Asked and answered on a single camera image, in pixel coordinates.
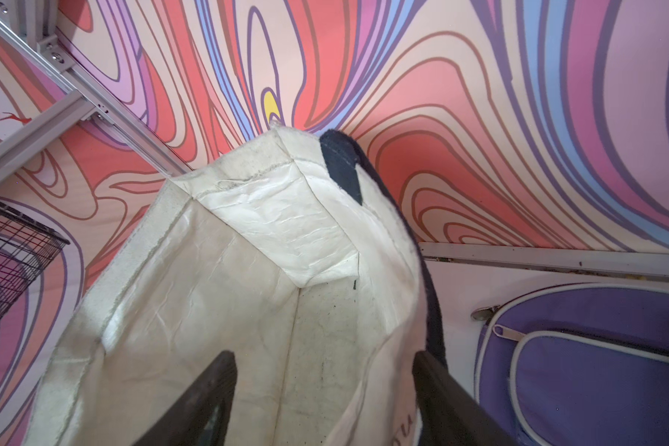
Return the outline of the cream canvas tote bag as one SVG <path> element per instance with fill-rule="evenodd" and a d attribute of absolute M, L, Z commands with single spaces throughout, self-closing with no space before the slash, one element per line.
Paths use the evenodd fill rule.
<path fill-rule="evenodd" d="M 426 349 L 446 356 L 439 301 L 362 148 L 276 126 L 165 182 L 72 316 L 24 441 L 158 444 L 225 355 L 228 445 L 419 445 Z"/>

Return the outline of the purple ping pong paddle case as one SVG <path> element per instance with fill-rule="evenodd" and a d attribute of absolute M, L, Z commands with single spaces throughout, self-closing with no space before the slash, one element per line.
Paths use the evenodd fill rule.
<path fill-rule="evenodd" d="M 566 284 L 489 308 L 474 395 L 520 445 L 669 445 L 669 292 Z"/>

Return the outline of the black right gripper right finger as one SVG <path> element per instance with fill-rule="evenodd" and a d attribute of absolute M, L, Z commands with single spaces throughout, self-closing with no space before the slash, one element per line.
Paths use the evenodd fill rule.
<path fill-rule="evenodd" d="M 514 445 L 516 442 L 449 375 L 429 352 L 413 362 L 422 445 Z"/>

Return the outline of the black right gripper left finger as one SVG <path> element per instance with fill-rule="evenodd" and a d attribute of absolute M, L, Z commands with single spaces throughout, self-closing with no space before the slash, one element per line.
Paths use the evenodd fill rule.
<path fill-rule="evenodd" d="M 237 379 L 235 354 L 222 351 L 136 444 L 224 445 Z"/>

